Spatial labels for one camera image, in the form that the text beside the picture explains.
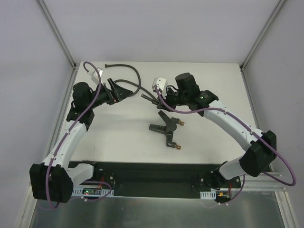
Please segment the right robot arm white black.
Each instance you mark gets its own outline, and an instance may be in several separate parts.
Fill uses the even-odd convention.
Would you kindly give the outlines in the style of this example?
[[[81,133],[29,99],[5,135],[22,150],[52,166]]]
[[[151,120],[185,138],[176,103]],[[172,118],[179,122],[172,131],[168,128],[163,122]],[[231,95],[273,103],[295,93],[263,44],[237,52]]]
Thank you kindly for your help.
[[[173,91],[164,78],[157,79],[153,90],[158,94],[161,107],[174,111],[177,106],[187,106],[192,111],[212,121],[228,133],[244,150],[244,155],[226,161],[211,175],[211,182],[225,187],[232,178],[243,174],[257,177],[274,161],[276,135],[251,127],[233,115],[219,98],[209,90],[200,90],[190,73],[175,78],[178,89]]]

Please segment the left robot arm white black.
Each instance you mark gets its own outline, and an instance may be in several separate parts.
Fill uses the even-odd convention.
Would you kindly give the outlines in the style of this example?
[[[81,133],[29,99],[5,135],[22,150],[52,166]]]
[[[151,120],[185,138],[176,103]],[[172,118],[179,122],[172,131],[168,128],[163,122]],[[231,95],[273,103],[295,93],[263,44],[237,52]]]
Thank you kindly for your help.
[[[68,166],[77,145],[93,122],[94,109],[103,104],[114,105],[133,94],[112,79],[107,81],[110,88],[99,83],[93,90],[86,82],[73,86],[73,100],[64,132],[48,156],[40,164],[30,167],[30,182],[35,199],[67,203],[75,186],[84,181],[91,185],[100,181],[100,172],[90,164],[81,163],[71,169]]]

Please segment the dark grey faucet valve fitting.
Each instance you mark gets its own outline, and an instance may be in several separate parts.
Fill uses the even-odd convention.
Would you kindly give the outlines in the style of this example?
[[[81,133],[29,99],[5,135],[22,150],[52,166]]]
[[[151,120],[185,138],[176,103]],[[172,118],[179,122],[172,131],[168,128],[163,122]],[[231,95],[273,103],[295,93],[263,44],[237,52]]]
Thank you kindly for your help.
[[[159,111],[158,115],[164,121],[165,125],[150,124],[149,130],[165,135],[167,147],[180,150],[181,146],[173,141],[173,135],[174,135],[174,131],[176,131],[177,129],[177,125],[184,126],[185,123],[181,121],[179,118],[174,118],[174,117],[170,118],[164,111]]]

